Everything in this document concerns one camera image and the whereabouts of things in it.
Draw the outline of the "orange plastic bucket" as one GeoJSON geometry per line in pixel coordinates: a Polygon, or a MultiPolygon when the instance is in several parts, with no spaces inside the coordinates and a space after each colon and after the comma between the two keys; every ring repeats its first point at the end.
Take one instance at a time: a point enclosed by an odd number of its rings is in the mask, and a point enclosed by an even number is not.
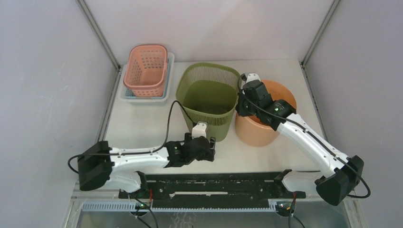
{"type": "MultiPolygon", "coordinates": [[[[297,108],[295,97],[284,85],[267,79],[262,82],[273,100],[283,99],[293,108],[297,108]]],[[[263,124],[257,117],[241,117],[238,114],[235,115],[235,133],[243,143],[252,147],[269,145],[279,136],[277,131],[263,124]]]]}

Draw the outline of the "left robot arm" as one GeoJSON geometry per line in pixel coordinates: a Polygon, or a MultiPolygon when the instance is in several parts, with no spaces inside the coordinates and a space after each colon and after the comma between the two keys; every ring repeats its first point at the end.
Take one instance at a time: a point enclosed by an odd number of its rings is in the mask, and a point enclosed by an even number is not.
{"type": "Polygon", "coordinates": [[[92,191],[121,189],[137,198],[147,195],[144,170],[179,168],[197,161],[214,161],[216,139],[185,134],[184,141],[168,141],[162,148],[119,149],[99,141],[77,156],[79,188],[92,191]]]}

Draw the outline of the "pink perforated basket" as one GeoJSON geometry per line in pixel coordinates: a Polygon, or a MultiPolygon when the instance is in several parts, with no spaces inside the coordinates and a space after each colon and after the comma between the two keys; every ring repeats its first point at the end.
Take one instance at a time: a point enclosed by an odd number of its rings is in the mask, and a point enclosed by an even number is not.
{"type": "Polygon", "coordinates": [[[162,45],[139,45],[129,55],[123,83],[134,93],[141,89],[163,89],[168,51],[162,45]]]}

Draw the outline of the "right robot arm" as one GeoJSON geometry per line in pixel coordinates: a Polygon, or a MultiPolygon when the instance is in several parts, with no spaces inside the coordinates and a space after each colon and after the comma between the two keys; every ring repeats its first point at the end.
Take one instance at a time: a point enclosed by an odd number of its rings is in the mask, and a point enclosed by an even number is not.
{"type": "Polygon", "coordinates": [[[348,156],[318,135],[284,99],[273,100],[259,79],[238,86],[236,111],[239,116],[255,116],[263,124],[291,140],[319,168],[317,172],[287,171],[275,184],[275,193],[282,198],[292,192],[316,192],[330,205],[339,205],[351,191],[363,183],[364,161],[348,156]]]}

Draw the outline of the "green plastic waste bin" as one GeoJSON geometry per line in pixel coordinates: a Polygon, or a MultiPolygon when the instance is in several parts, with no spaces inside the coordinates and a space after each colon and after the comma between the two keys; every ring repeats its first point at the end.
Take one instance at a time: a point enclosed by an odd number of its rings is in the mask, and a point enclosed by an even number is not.
{"type": "Polygon", "coordinates": [[[189,130],[193,123],[207,124],[207,136],[223,141],[238,101],[240,74],[237,70],[213,63],[195,63],[182,74],[176,99],[184,110],[189,130]]]}

